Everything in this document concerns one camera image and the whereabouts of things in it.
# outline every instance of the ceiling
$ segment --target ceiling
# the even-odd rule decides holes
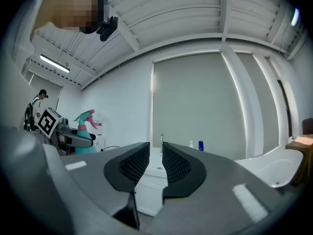
[[[294,8],[286,0],[109,0],[118,30],[106,42],[96,33],[60,30],[53,24],[34,37],[30,70],[60,84],[83,89],[117,65],[180,41],[241,39],[280,50],[292,58],[306,37],[301,22],[292,27]],[[40,60],[44,54],[69,73]]]

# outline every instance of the pink spray nozzle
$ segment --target pink spray nozzle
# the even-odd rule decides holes
[[[90,110],[89,112],[90,112],[90,116],[86,119],[86,121],[88,121],[93,126],[93,128],[98,130],[98,127],[94,124],[93,117],[92,117],[92,114],[95,112],[95,110]]]

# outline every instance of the spray bottle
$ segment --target spray bottle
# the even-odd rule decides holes
[[[93,118],[92,118],[93,113],[94,113],[94,110],[90,110],[90,111],[82,113],[81,115],[78,116],[77,119],[75,119],[75,121],[79,122],[78,131],[77,131],[78,136],[81,136],[81,137],[84,137],[84,138],[91,140],[89,132],[87,131],[87,128],[85,126],[85,121],[88,121],[93,126],[93,128],[98,129],[97,126],[93,122]],[[75,154],[76,155],[95,153],[95,152],[96,152],[96,149],[93,146],[92,147],[76,147],[75,148]]]

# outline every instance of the tube light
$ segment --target tube light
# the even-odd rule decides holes
[[[297,8],[295,8],[294,10],[294,15],[293,15],[293,19],[292,19],[292,22],[291,22],[291,25],[292,26],[295,26],[297,21],[298,21],[298,18],[299,18],[299,10]]]
[[[66,73],[69,73],[69,71],[70,71],[70,69],[64,67],[63,65],[60,65],[60,64],[54,62],[52,59],[50,59],[50,58],[48,58],[48,57],[46,57],[44,55],[40,55],[40,58],[42,60],[46,61],[47,63],[53,65],[54,67],[59,68],[60,70],[63,70]]]

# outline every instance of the neck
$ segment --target neck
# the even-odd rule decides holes
[[[38,11],[33,30],[30,35],[30,40],[33,39],[36,30],[45,26],[48,22],[53,22],[53,17],[55,14],[54,8],[55,8],[54,0],[43,0]]]

